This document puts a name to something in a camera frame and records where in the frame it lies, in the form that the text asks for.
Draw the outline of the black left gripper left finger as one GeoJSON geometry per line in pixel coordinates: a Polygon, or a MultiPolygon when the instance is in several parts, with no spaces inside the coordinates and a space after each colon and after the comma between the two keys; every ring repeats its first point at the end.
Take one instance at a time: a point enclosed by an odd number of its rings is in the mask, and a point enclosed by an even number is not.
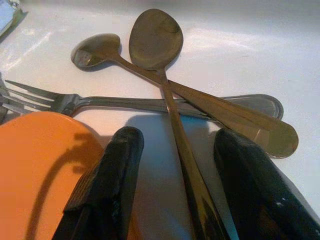
{"type": "Polygon", "coordinates": [[[78,180],[52,238],[127,239],[143,149],[141,130],[120,128],[102,158],[78,180]]]}

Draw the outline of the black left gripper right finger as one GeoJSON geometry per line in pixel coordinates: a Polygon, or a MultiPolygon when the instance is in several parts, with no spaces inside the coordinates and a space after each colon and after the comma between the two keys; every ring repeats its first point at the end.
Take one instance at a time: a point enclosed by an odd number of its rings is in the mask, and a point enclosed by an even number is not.
{"type": "Polygon", "coordinates": [[[320,218],[260,146],[222,128],[213,155],[239,239],[320,238],[320,218]]]}

